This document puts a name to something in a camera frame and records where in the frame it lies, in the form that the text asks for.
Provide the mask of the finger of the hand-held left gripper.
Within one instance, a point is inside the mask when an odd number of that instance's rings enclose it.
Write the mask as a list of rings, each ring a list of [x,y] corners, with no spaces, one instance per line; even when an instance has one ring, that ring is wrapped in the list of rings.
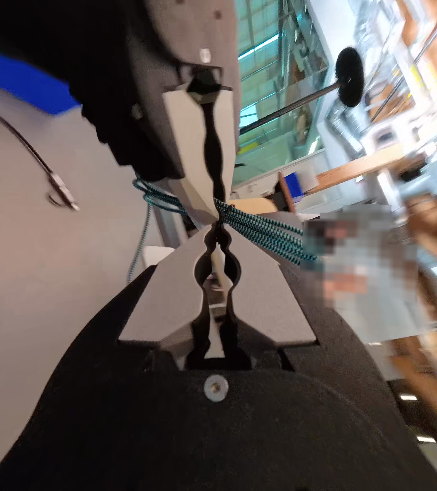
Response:
[[[214,185],[205,163],[205,119],[185,90],[163,95],[184,176],[169,180],[169,188],[193,221],[218,221]]]
[[[219,177],[222,191],[216,191],[219,200],[229,200],[233,182],[237,152],[236,125],[234,119],[234,93],[223,87],[218,92],[212,110],[213,123],[221,151]]]

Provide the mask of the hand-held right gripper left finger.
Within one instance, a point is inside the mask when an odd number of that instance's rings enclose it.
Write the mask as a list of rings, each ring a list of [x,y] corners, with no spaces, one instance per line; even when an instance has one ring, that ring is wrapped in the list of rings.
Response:
[[[210,311],[204,283],[212,270],[215,226],[207,225],[154,269],[120,336],[172,354],[193,366],[210,348]]]

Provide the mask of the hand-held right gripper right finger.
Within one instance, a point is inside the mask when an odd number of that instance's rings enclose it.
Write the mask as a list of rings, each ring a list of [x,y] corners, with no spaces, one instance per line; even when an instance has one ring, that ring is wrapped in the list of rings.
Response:
[[[221,335],[227,354],[314,345],[317,337],[276,260],[230,225],[218,228],[227,293]]]

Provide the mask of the grey usb hub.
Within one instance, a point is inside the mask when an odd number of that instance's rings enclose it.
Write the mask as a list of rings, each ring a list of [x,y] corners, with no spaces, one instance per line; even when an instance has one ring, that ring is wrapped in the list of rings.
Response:
[[[31,143],[5,118],[0,115],[0,125],[5,127],[16,139],[24,146],[29,154],[34,158],[38,165],[43,169],[50,183],[52,191],[56,194],[57,198],[54,198],[52,193],[47,194],[47,200],[56,207],[66,207],[72,211],[80,211],[80,207],[74,199],[72,193],[64,183],[64,181],[57,175],[52,168],[45,162],[37,150],[31,145]]]

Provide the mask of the person's left hand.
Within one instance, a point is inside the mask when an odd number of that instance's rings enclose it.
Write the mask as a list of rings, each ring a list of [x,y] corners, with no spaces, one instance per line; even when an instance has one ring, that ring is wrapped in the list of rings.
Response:
[[[96,129],[117,164],[130,166],[146,181],[157,182],[178,174],[145,115],[136,117],[140,99],[133,82],[109,79],[69,82],[70,92],[82,106],[82,116]]]

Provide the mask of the small blue storage bin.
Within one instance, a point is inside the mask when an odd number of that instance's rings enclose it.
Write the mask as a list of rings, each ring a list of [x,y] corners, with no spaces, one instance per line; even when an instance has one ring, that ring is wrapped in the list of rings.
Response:
[[[297,203],[302,200],[302,197],[305,195],[303,188],[301,186],[300,178],[297,172],[292,172],[288,175],[284,176],[284,181],[287,185],[289,194],[294,203]]]

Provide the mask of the brown standing desk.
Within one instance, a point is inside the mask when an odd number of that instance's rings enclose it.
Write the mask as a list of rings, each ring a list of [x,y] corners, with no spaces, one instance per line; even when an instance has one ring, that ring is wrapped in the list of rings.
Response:
[[[287,181],[285,180],[285,177],[283,175],[283,172],[279,171],[278,172],[278,185],[281,189],[281,193],[283,194],[284,201],[286,203],[286,206],[288,207],[288,210],[290,213],[295,215],[295,204],[293,201],[293,197],[290,193]]]

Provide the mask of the black stanchion pole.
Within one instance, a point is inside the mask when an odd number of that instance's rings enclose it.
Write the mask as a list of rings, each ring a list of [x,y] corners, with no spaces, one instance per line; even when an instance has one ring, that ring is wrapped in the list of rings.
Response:
[[[338,90],[338,98],[346,107],[357,106],[364,89],[364,68],[360,54],[353,47],[340,51],[335,65],[336,82],[306,97],[303,97],[277,111],[240,128],[240,136],[255,130],[265,124],[313,102],[329,92]]]

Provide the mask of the blue plastic bin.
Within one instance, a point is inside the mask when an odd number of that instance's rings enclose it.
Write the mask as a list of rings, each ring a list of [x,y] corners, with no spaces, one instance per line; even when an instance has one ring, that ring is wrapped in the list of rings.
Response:
[[[80,104],[67,83],[24,61],[0,54],[0,89],[49,115],[65,113]]]

